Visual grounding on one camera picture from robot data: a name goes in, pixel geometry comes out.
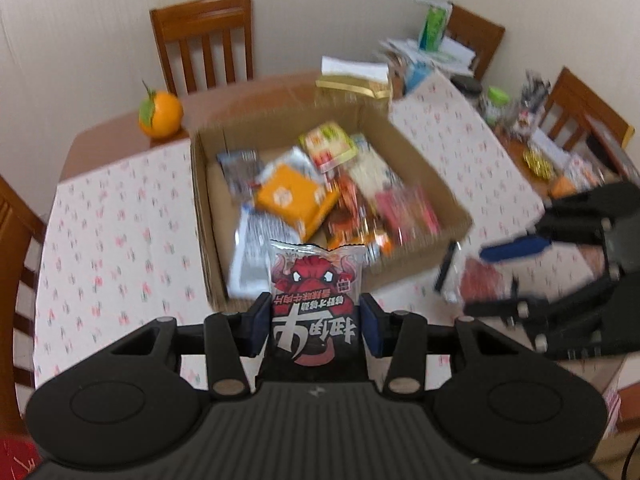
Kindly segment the white blue snack bag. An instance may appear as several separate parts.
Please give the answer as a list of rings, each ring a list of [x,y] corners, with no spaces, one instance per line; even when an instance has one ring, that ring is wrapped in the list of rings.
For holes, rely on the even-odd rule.
[[[227,292],[233,299],[256,298],[269,290],[270,242],[298,244],[296,231],[282,219],[244,204],[234,234]]]

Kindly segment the black red beef snack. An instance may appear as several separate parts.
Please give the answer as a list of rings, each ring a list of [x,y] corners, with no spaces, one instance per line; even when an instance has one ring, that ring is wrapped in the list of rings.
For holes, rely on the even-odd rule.
[[[299,366],[318,367],[360,350],[357,300],[367,248],[270,243],[274,353]]]

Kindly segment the brown orange snack bag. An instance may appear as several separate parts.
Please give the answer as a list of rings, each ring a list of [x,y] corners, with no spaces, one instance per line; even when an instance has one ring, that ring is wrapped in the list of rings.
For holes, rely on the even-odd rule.
[[[394,249],[390,234],[356,182],[348,174],[340,174],[333,184],[341,196],[326,218],[326,248],[362,245],[367,248],[368,263],[388,257]]]

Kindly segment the orange square snack pack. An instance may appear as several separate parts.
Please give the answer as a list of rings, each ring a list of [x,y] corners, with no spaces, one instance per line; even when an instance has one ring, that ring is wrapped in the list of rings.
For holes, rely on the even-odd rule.
[[[341,193],[288,165],[279,165],[254,195],[255,206],[283,220],[302,242],[310,240]]]

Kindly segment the long yellow blue noodle snack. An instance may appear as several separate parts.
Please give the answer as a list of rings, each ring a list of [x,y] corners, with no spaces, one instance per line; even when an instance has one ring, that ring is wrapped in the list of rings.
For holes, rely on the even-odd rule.
[[[357,154],[347,163],[346,171],[366,200],[372,202],[378,193],[404,186],[362,133],[353,134],[350,140],[354,142]]]

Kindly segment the small dark clear snack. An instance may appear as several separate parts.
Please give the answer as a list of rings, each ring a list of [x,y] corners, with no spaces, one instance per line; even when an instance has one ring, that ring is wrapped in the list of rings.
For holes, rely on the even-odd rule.
[[[232,200],[253,205],[254,193],[259,188],[258,177],[264,168],[258,151],[236,150],[219,153],[217,162]]]

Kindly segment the pink biscuit pack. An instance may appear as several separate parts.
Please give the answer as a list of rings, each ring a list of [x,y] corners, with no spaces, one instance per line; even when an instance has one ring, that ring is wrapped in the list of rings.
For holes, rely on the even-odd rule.
[[[389,188],[374,198],[375,209],[402,246],[435,236],[440,224],[421,185]]]

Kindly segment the orange printed box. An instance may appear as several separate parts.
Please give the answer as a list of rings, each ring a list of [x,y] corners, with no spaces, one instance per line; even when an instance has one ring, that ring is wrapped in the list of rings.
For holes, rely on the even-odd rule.
[[[600,170],[579,155],[573,155],[549,190],[549,196],[562,198],[597,188],[604,183]]]

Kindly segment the gold trinket pile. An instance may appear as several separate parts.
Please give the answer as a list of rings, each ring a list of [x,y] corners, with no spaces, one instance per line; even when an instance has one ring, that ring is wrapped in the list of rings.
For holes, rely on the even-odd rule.
[[[551,181],[556,177],[555,168],[546,155],[536,146],[529,145],[522,154],[528,169],[539,179]]]

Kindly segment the cherry print tablecloth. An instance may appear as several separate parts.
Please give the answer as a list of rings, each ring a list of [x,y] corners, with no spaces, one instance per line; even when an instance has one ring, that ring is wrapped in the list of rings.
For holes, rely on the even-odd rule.
[[[518,234],[540,214],[523,171],[443,76],[395,102],[390,119],[471,214],[466,252]],[[130,114],[78,134],[43,245],[36,383],[154,318],[195,324],[209,311],[189,143],[152,148]]]

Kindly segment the dark lid jar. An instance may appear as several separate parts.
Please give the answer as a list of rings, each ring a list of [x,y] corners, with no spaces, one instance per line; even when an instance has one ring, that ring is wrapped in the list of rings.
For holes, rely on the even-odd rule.
[[[454,75],[450,78],[450,82],[470,105],[477,110],[480,106],[480,97],[483,94],[482,84],[474,77],[464,75]]]

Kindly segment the brown cardboard box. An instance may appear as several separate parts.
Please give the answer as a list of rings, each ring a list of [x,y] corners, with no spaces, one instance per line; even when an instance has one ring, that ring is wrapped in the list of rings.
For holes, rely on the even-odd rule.
[[[375,292],[438,266],[472,226],[387,117],[357,104],[275,108],[191,141],[205,289],[218,311],[262,292]]]

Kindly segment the light blue box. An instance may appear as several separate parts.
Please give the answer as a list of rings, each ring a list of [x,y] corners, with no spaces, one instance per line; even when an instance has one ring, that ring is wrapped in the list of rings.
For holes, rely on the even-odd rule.
[[[424,63],[410,64],[405,71],[404,77],[404,92],[410,94],[416,88],[420,87],[420,84],[424,79],[433,73],[433,67]]]

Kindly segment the gold tissue pack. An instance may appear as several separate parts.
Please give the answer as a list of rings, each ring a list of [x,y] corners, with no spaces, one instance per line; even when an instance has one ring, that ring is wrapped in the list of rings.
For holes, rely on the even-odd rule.
[[[316,87],[380,101],[393,97],[390,68],[386,63],[346,61],[324,56]]]

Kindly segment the wooden chair far end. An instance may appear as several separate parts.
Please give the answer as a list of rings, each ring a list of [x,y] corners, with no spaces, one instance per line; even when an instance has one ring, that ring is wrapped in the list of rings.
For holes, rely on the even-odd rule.
[[[173,6],[149,10],[160,68],[169,92],[178,92],[171,67],[169,48],[178,48],[186,92],[198,90],[191,44],[201,48],[206,87],[218,86],[213,41],[222,49],[222,66],[227,84],[238,81],[233,35],[243,38],[245,78],[252,80],[254,69],[253,0],[190,0]]]

